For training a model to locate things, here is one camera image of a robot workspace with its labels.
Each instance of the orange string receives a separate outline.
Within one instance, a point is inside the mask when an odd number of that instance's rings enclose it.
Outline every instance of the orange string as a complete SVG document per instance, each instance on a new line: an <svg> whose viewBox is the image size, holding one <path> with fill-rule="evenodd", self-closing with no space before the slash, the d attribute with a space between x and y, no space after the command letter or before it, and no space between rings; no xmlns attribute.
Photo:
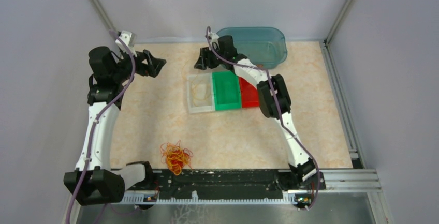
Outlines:
<svg viewBox="0 0 439 224"><path fill-rule="evenodd" d="M160 146L160 152L162 153L162 163L168 166L168 169L178 176L181 174L183 167L188 165L191 169L191 158L193 153L187 149L180 148L180 140L175 144L163 143Z"/></svg>

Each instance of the light wood surface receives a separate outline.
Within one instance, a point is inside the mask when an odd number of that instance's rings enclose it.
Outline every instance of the light wood surface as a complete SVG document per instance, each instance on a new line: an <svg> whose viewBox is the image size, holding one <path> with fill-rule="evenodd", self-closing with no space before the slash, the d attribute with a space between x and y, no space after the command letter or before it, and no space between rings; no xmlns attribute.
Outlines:
<svg viewBox="0 0 439 224"><path fill-rule="evenodd" d="M181 140L194 169L288 168L282 134L259 108L189 114L186 81L205 43L141 44L167 64L157 78L136 76L125 93L111 145L111 166L147 160L166 168L159 147ZM288 58L271 74L286 82L295 127L321 168L351 168L318 42L288 42Z"/></svg>

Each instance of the floor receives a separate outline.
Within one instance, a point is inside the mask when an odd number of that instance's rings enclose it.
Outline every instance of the floor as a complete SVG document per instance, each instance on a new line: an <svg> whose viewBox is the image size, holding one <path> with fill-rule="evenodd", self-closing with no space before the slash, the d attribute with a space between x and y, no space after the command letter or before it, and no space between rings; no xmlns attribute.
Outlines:
<svg viewBox="0 0 439 224"><path fill-rule="evenodd" d="M288 168L282 133L258 108L188 113L186 77L205 43L136 45L167 60L157 78L136 76L125 93L111 145L111 166L147 160L162 169L160 145L181 140L193 169ZM321 168L351 168L339 114L318 42L288 42L281 74L301 141Z"/></svg>

